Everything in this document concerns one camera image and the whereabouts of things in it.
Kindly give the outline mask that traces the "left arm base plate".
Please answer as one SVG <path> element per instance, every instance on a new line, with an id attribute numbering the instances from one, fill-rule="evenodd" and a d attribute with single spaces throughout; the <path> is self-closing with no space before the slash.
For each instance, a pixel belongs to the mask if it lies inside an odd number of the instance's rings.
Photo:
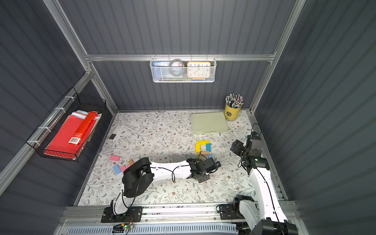
<path id="1" fill-rule="evenodd" d="M 131 207 L 127 212 L 115 214 L 112 207 L 106 207 L 101 217 L 101 223 L 140 222 L 143 207 Z"/>

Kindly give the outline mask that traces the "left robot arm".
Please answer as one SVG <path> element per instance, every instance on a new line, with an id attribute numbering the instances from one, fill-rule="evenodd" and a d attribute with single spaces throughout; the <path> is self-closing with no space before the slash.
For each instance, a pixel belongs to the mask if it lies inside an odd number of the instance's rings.
<path id="1" fill-rule="evenodd" d="M 194 179 L 203 183 L 220 167 L 221 163 L 213 158 L 189 158 L 177 163 L 155 163 L 148 158 L 141 158 L 123 172 L 122 188 L 110 204 L 110 216 L 114 218 L 127 213 L 136 197 L 143 194 L 153 182 Z"/>

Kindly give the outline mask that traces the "yellow block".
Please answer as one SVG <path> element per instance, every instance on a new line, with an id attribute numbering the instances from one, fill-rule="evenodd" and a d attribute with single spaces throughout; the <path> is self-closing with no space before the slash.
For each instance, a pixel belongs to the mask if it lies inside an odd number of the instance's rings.
<path id="1" fill-rule="evenodd" d="M 201 145 L 206 145 L 206 144 L 209 144 L 209 143 L 210 143 L 209 140 L 202 140 L 202 141 L 197 141 L 197 142 L 196 142 L 196 144 L 197 144 L 197 145 L 200 145 L 200 146 L 201 146 Z"/>
<path id="2" fill-rule="evenodd" d="M 201 152 L 201 144 L 196 144 L 195 145 L 195 152 L 200 153 Z"/>

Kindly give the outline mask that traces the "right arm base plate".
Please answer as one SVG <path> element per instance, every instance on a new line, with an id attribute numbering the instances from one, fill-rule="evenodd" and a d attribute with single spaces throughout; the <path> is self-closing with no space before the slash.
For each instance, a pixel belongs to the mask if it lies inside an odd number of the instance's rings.
<path id="1" fill-rule="evenodd" d="M 233 204 L 219 204 L 216 210 L 220 214 L 221 220 L 244 219 L 241 213 L 234 208 Z"/>

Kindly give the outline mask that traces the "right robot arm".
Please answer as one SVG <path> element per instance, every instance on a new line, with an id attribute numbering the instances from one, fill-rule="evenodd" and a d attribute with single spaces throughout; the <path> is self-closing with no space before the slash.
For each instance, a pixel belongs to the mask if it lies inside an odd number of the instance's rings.
<path id="1" fill-rule="evenodd" d="M 261 156 L 261 137 L 253 131 L 246 143 L 236 140 L 230 150 L 240 157 L 238 167 L 246 170 L 253 182 L 257 203 L 251 197 L 238 195 L 233 211 L 246 220 L 252 235 L 297 235 L 298 228 L 290 223 L 273 191 L 270 165 Z"/>

